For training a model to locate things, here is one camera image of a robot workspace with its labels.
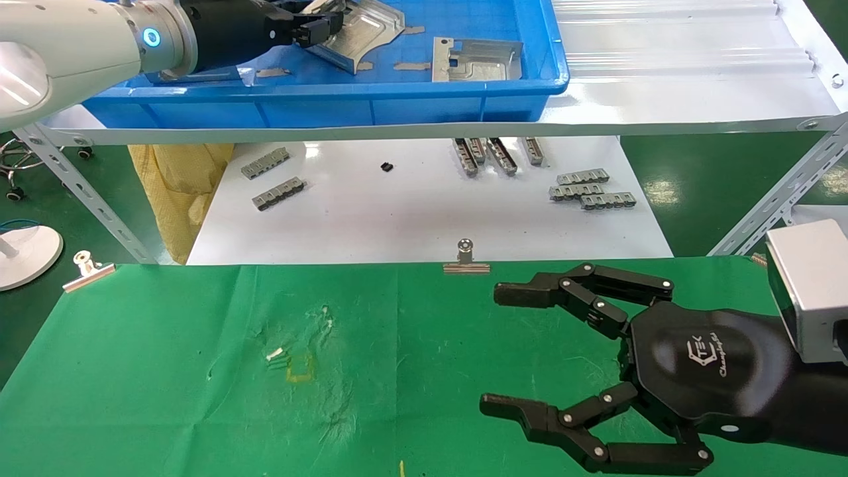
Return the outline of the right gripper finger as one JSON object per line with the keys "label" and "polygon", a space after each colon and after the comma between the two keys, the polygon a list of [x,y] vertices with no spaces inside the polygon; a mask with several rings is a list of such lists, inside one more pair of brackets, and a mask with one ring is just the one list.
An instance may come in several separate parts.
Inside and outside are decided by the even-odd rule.
{"label": "right gripper finger", "polygon": [[670,301],[673,290],[670,279],[586,262],[562,274],[539,272],[523,284],[498,283],[494,301],[535,309],[559,306],[606,338],[621,339],[628,335],[628,316],[611,299],[652,306]]}
{"label": "right gripper finger", "polygon": [[535,399],[482,394],[480,411],[515,421],[528,441],[560,448],[590,473],[697,475],[712,464],[712,452],[691,425],[670,421],[673,443],[604,443],[591,434],[595,426],[642,403],[642,391],[622,382],[565,409]]}

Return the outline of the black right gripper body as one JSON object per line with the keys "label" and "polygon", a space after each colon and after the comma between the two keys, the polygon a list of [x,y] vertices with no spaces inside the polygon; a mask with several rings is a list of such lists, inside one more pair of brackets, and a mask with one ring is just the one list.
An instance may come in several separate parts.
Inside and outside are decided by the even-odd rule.
{"label": "black right gripper body", "polygon": [[785,384],[796,351],[780,320],[663,301],[629,324],[636,410],[661,432],[688,427],[735,442],[786,438]]}

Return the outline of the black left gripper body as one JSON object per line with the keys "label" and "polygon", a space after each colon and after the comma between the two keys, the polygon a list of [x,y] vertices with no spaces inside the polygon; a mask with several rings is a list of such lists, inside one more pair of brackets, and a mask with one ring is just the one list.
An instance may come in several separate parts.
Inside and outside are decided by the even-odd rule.
{"label": "black left gripper body", "polygon": [[202,2],[202,69],[236,66],[290,37],[294,14],[266,1]]}

